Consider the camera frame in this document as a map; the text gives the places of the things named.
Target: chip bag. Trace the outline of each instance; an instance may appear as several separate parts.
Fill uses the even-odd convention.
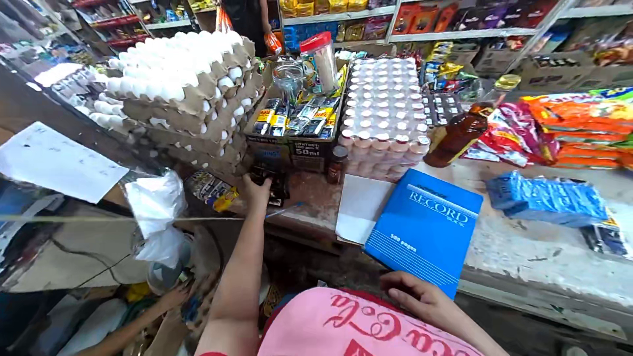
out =
[[[281,53],[281,42],[279,42],[277,36],[269,32],[264,35],[264,41],[266,42],[266,47],[268,47],[268,50],[275,56]]]

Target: red lid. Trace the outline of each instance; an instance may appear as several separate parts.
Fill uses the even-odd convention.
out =
[[[321,32],[299,44],[301,52],[312,52],[315,49],[330,44],[332,42],[332,34],[329,31]]]

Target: plastic bag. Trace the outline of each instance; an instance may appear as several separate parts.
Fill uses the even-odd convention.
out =
[[[147,176],[125,183],[124,188],[144,238],[134,258],[175,268],[185,237],[172,222],[187,206],[180,177],[168,170],[161,177]]]
[[[224,7],[218,6],[215,14],[215,30],[227,33],[228,31],[233,31],[233,24],[231,24],[231,19],[229,18],[229,14],[224,11]]]
[[[264,35],[264,41],[266,41],[266,47],[268,47],[268,50],[271,53],[274,53],[275,56],[281,53],[281,42],[279,42],[277,36],[267,33]]]

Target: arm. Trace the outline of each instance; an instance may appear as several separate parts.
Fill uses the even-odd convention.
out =
[[[209,319],[195,356],[205,352],[221,352],[229,356],[257,353],[264,219],[270,183],[267,179],[258,186],[248,175],[244,176],[248,213],[211,302]]]
[[[140,317],[106,336],[97,345],[79,351],[75,356],[112,356],[123,350],[134,338],[165,312],[180,305],[187,298],[184,289],[176,288],[162,296]]]
[[[265,34],[269,34],[273,32],[270,27],[270,22],[268,22],[268,0],[260,0],[260,8],[261,8],[261,26],[264,29]]]
[[[486,356],[508,356],[477,323],[437,286],[407,272],[380,277],[381,289],[420,320],[457,336]]]

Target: blue plastic package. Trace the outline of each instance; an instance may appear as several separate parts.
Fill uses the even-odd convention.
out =
[[[540,220],[583,227],[607,219],[596,188],[569,179],[527,179],[517,171],[486,181],[491,205],[511,219]]]

